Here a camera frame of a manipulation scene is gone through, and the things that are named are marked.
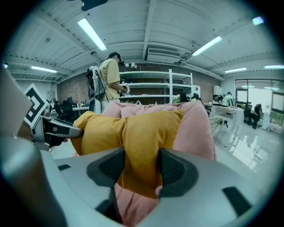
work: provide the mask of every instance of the ceiling light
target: ceiling light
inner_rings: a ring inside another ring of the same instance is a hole
[[[56,70],[41,68],[41,67],[37,67],[37,66],[32,66],[32,69],[38,69],[38,70],[42,70],[42,71],[46,71],[46,72],[51,72],[51,73],[56,73],[56,72],[57,72]]]
[[[205,44],[203,47],[201,47],[200,49],[198,49],[197,51],[195,51],[192,56],[196,56],[199,55],[200,53],[202,53],[203,51],[207,50],[209,47],[213,46],[214,44],[220,42],[222,40],[221,37],[216,37],[215,39],[211,40],[209,43]]]
[[[253,88],[253,87],[255,87],[255,86],[251,86],[251,85],[248,85],[248,86],[244,85],[244,86],[242,86],[242,88]]]
[[[244,70],[247,70],[247,68],[227,70],[225,71],[225,73],[232,73],[232,72],[238,72],[238,71],[244,71]]]
[[[277,87],[264,87],[265,89],[279,90]]]
[[[265,66],[265,69],[284,69],[284,65]]]
[[[94,41],[101,51],[107,50],[107,47],[103,44],[102,40],[85,18],[78,21],[77,24],[84,30],[84,32],[87,33],[87,35]]]
[[[263,23],[264,20],[262,19],[261,16],[259,16],[259,17],[253,18],[252,22],[253,22],[254,25],[258,25],[260,23]]]

